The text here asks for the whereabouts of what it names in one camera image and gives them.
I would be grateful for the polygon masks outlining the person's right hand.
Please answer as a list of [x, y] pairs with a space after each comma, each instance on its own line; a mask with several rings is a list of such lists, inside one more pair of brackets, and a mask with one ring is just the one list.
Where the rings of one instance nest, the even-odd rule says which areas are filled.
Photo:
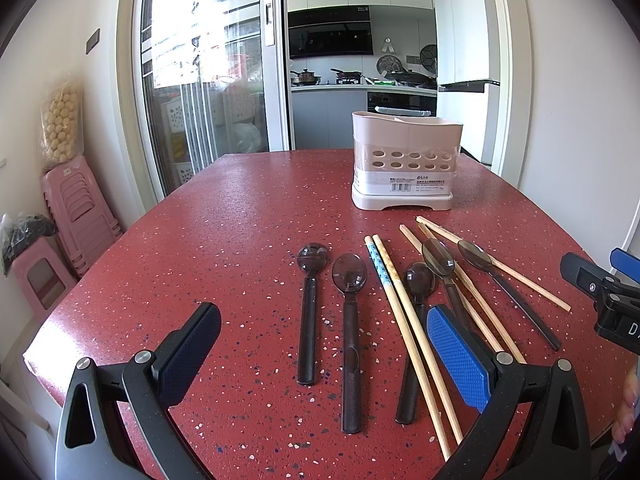
[[634, 428], [636, 420], [634, 410], [639, 401], [639, 379], [635, 365], [631, 367], [625, 377], [622, 395], [622, 403], [618, 407], [612, 426], [612, 438], [618, 444], [625, 441], [627, 434]]

